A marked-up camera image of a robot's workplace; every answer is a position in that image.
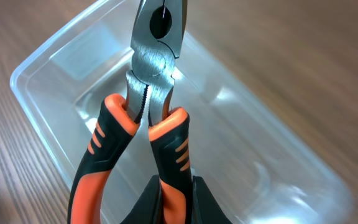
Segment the orange black needle-nose pliers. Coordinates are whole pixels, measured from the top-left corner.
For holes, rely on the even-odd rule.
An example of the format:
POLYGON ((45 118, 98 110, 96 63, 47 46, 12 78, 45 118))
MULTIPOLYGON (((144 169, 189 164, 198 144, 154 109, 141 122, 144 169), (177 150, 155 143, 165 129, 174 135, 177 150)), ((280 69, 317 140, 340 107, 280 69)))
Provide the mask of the orange black needle-nose pliers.
POLYGON ((99 223, 107 180, 147 118, 147 130, 162 188, 162 223, 191 223, 193 184, 189 155, 190 117, 170 108, 175 62, 186 26, 184 0, 141 1, 131 37, 127 94, 101 103, 87 150, 77 169, 68 204, 68 223, 99 223))

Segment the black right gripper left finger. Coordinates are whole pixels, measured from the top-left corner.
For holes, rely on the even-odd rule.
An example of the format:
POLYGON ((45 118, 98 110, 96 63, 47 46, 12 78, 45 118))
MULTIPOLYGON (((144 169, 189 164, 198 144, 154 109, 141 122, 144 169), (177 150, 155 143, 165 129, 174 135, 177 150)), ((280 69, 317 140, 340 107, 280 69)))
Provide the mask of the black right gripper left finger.
POLYGON ((153 175, 121 224, 160 223, 162 223, 162 188, 159 176, 153 175))

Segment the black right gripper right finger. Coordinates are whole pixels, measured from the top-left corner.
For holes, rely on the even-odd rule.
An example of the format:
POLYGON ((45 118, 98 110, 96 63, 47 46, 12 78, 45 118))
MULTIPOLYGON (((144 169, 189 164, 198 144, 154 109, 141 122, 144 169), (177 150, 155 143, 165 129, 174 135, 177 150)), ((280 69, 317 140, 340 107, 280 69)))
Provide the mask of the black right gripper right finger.
POLYGON ((204 179, 193 176, 192 224, 231 224, 204 179))

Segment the clear plastic container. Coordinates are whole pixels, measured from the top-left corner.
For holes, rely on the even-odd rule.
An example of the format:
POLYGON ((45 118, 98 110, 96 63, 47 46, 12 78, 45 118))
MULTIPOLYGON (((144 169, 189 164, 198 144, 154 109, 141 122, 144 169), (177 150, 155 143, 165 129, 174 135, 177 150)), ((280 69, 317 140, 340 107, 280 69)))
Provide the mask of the clear plastic container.
POLYGON ((68 223, 343 223, 339 177, 181 31, 180 1, 97 1, 11 76, 68 223))

